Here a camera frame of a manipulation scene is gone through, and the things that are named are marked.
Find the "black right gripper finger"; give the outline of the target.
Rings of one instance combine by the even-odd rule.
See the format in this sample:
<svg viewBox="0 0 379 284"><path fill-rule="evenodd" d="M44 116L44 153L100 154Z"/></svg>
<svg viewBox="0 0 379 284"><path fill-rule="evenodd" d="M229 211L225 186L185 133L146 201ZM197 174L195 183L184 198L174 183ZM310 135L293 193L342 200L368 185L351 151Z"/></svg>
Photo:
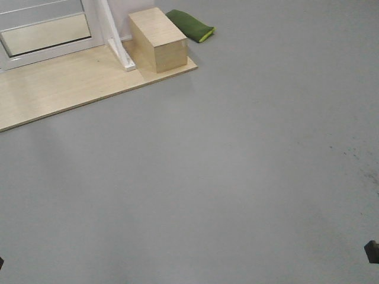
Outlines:
<svg viewBox="0 0 379 284"><path fill-rule="evenodd" d="M364 246L364 250L367 255L369 263L379 264L379 249L378 249L378 243L375 240L370 240Z"/></svg>

